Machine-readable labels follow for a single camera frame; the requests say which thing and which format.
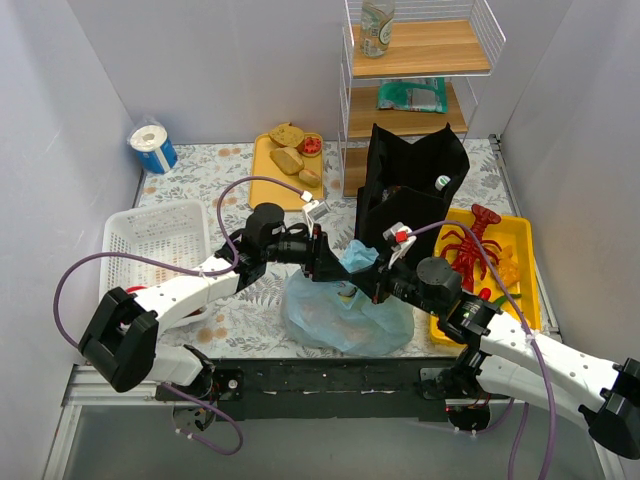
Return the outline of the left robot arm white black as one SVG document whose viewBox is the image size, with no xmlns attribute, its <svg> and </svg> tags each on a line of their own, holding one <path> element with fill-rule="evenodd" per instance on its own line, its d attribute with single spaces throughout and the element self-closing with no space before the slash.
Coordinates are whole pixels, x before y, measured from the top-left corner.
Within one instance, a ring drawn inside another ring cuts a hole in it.
<svg viewBox="0 0 640 480">
<path fill-rule="evenodd" d="M 161 345 L 159 337 L 192 322 L 196 310 L 255 283 L 270 262 L 298 265 L 312 280 L 347 279 L 318 223 L 327 211 L 325 203 L 311 201 L 303 207 L 304 222 L 287 227 L 279 206 L 262 203 L 232 234 L 232 245 L 209 257 L 197 275 L 176 276 L 132 294 L 110 290 L 79 342 L 81 355 L 119 393 L 144 381 L 208 388 L 214 369 L 209 359 L 190 345 Z"/>
</svg>

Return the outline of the green label water bottle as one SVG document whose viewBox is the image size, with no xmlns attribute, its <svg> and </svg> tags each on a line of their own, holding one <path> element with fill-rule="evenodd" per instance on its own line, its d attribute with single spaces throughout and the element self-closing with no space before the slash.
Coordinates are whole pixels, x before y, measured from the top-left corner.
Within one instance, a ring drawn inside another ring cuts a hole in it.
<svg viewBox="0 0 640 480">
<path fill-rule="evenodd" d="M 435 189 L 438 192 L 441 192 L 449 183 L 451 182 L 451 178 L 447 175 L 440 175 L 435 180 Z"/>
</svg>

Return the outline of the light blue plastic bag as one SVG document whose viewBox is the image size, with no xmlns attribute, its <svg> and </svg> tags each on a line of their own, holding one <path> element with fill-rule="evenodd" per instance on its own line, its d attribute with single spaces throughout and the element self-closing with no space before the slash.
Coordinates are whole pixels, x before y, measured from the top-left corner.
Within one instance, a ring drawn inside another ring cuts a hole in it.
<svg viewBox="0 0 640 480">
<path fill-rule="evenodd" d="M 414 336 L 411 305 L 393 296 L 374 304 L 348 282 L 313 282 L 300 271 L 285 282 L 281 318 L 298 344 L 351 356 L 388 355 Z"/>
</svg>

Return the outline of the black fabric grocery bag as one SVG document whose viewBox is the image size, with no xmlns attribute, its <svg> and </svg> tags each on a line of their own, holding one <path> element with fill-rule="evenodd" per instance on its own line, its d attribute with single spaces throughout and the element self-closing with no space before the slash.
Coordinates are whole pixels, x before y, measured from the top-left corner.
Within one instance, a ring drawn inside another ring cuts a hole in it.
<svg viewBox="0 0 640 480">
<path fill-rule="evenodd" d="M 411 143 L 375 124 L 365 184 L 357 193 L 355 238 L 381 249 L 383 231 L 397 222 L 417 229 L 443 220 L 469 169 L 467 152 L 449 125 Z M 451 182 L 438 192 L 440 175 Z M 402 189 L 382 201 L 382 191 L 393 185 Z"/>
</svg>

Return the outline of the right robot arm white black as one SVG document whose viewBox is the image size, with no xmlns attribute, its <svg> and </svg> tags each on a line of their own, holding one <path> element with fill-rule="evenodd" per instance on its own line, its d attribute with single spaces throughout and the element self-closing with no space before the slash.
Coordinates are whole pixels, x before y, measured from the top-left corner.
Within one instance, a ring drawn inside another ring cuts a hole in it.
<svg viewBox="0 0 640 480">
<path fill-rule="evenodd" d="M 521 322 L 461 287 L 461 277 L 441 258 L 416 270 L 377 261 L 351 274 L 373 302 L 394 296 L 434 313 L 450 339 L 465 345 L 465 376 L 487 392 L 548 407 L 583 424 L 602 447 L 639 457 L 639 362 L 623 363 L 575 350 Z"/>
</svg>

